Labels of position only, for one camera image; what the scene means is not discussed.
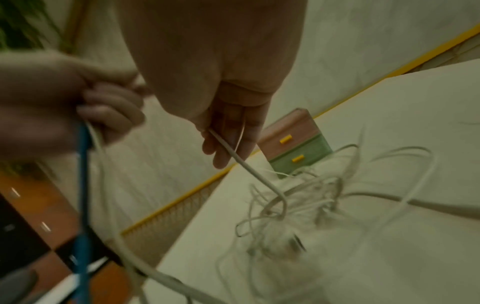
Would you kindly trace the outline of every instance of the blue cable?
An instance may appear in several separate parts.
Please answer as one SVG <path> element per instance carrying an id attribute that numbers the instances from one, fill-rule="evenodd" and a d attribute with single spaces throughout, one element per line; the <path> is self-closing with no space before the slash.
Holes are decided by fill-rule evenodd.
<path id="1" fill-rule="evenodd" d="M 76 239 L 75 252 L 77 259 L 77 273 L 79 284 L 75 297 L 78 304 L 90 304 L 89 289 L 89 264 L 90 264 L 90 240 L 88 236 L 89 226 L 89 148 L 92 146 L 92 138 L 88 127 L 81 123 L 78 130 L 78 184 L 79 193 L 78 211 L 80 213 L 80 233 Z"/>

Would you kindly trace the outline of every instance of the pink drawer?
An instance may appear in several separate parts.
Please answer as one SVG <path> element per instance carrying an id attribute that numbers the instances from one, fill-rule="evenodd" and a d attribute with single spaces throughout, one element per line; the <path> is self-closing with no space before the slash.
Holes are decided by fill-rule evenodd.
<path id="1" fill-rule="evenodd" d="M 295 109 L 266 127 L 258 146 L 270 161 L 320 133 L 308 110 Z"/>

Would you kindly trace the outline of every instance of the green drawer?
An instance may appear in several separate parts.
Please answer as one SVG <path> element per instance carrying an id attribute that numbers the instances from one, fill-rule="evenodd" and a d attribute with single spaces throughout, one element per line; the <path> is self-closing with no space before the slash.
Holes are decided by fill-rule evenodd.
<path id="1" fill-rule="evenodd" d="M 332 153 L 332 149 L 322 134 L 318 134 L 304 143 L 296 146 L 294 149 L 277 156 L 270 161 L 275 172 L 290 174 L 294 170 L 310 166 L 325 156 Z M 284 175 L 278 175 L 280 179 L 285 178 Z"/>

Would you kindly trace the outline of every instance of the yellow drawer handle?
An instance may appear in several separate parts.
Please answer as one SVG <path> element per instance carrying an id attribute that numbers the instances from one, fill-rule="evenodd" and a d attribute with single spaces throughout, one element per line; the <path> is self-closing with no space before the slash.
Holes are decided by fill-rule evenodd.
<path id="1" fill-rule="evenodd" d="M 284 143 L 290 141 L 293 137 L 288 134 L 287 136 L 283 137 L 282 139 L 280 139 L 280 143 L 283 145 Z"/>
<path id="2" fill-rule="evenodd" d="M 292 159 L 291 161 L 294 162 L 294 163 L 298 163 L 299 161 L 301 161 L 302 159 L 304 159 L 304 155 L 300 155 L 300 156 L 297 156 L 296 158 Z"/>

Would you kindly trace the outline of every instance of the table surface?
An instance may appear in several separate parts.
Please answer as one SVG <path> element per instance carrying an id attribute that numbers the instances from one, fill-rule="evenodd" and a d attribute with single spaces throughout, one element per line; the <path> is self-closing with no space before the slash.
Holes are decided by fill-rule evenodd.
<path id="1" fill-rule="evenodd" d="M 402 146 L 431 149 L 439 165 L 416 199 L 478 210 L 479 101 L 480 60 L 476 60 L 386 79 L 315 121 L 333 149 L 356 143 L 365 126 L 362 160 Z M 256 169 L 271 169 L 261 153 L 248 163 Z M 379 162 L 359 178 L 371 183 L 357 183 L 350 190 L 401 196 L 421 166 L 412 159 Z M 271 173 L 263 175 L 276 180 Z M 236 166 L 157 269 L 230 303 L 215 262 L 231 245 L 235 224 L 245 218 L 252 183 L 259 184 Z M 363 218 L 378 216 L 395 204 L 364 196 L 345 202 L 349 212 Z M 476 303 L 480 298 L 479 231 L 478 220 L 412 207 L 384 229 L 358 269 L 325 291 L 329 303 Z M 325 245 L 330 242 L 326 237 Z M 328 249 L 336 254 L 340 247 L 333 244 Z M 229 266 L 222 272 L 234 285 L 238 302 L 253 302 L 240 295 L 248 292 L 238 272 Z M 184 297 L 151 279 L 144 290 L 152 302 L 185 303 Z"/>

